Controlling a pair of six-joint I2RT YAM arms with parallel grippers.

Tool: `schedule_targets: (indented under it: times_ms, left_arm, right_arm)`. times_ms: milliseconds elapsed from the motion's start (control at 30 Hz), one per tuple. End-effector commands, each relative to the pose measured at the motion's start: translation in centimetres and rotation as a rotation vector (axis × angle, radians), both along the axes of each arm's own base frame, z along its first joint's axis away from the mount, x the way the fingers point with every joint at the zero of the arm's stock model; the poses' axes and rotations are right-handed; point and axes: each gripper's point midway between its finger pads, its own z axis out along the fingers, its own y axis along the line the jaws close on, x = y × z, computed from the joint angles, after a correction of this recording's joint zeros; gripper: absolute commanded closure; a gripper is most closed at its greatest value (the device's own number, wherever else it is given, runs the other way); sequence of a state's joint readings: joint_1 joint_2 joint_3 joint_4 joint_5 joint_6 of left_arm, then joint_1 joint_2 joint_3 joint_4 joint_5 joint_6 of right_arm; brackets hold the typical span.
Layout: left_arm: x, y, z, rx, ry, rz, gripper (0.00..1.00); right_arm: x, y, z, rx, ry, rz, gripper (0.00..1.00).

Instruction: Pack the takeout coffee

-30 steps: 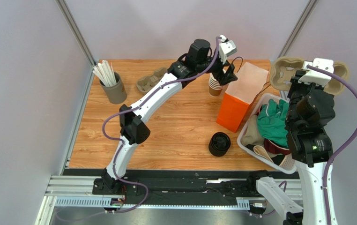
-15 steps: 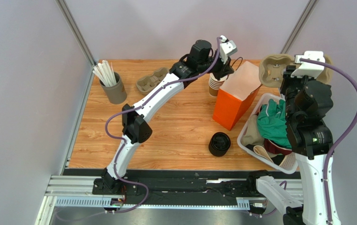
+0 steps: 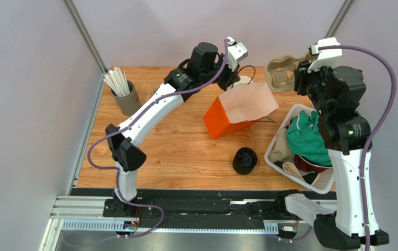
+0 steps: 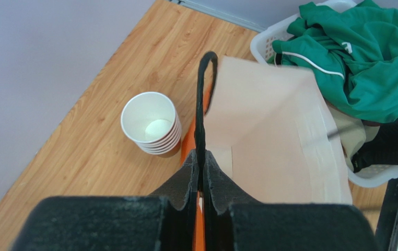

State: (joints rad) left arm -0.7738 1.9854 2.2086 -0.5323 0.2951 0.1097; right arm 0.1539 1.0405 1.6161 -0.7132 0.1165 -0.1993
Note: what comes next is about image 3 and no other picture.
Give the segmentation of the orange paper bag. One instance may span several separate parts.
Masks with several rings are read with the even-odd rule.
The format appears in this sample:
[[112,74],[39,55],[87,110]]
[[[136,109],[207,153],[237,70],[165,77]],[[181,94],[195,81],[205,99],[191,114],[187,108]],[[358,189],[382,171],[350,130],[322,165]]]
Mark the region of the orange paper bag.
[[211,104],[203,120],[211,139],[246,129],[279,108],[266,83],[230,85]]

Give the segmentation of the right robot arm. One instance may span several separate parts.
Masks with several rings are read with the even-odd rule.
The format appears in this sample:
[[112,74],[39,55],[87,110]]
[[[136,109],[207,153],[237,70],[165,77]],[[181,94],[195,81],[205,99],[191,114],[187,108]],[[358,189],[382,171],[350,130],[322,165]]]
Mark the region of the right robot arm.
[[319,132],[328,150],[336,183],[336,210],[297,192],[283,198],[284,209],[314,229],[326,248],[354,250],[386,245],[387,232],[375,219],[369,182],[372,134],[368,121],[358,112],[366,91],[361,70],[349,66],[313,67],[302,61],[294,71],[297,94],[308,96],[319,115]]

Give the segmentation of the pulp cup carrier tray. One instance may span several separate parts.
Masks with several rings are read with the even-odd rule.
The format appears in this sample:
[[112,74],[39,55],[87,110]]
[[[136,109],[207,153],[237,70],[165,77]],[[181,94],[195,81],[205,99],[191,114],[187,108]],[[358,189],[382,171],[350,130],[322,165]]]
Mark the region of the pulp cup carrier tray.
[[298,63],[304,60],[313,61],[315,57],[306,52],[301,57],[287,54],[271,59],[264,66],[264,76],[268,87],[276,93],[294,90],[294,70],[298,68]]

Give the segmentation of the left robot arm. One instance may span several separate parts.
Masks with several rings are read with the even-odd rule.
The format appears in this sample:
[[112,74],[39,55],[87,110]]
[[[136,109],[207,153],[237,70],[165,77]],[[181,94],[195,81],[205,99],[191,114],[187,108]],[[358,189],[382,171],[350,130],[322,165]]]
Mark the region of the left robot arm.
[[118,170],[116,188],[106,208],[123,216],[138,212],[141,205],[133,202],[137,196],[137,170],[146,161],[139,148],[149,132],[172,110],[210,84],[226,90],[239,80],[237,71],[248,50],[241,42],[225,40],[225,51],[219,53],[211,43],[201,42],[191,56],[171,70],[152,97],[118,126],[108,125],[108,147]]

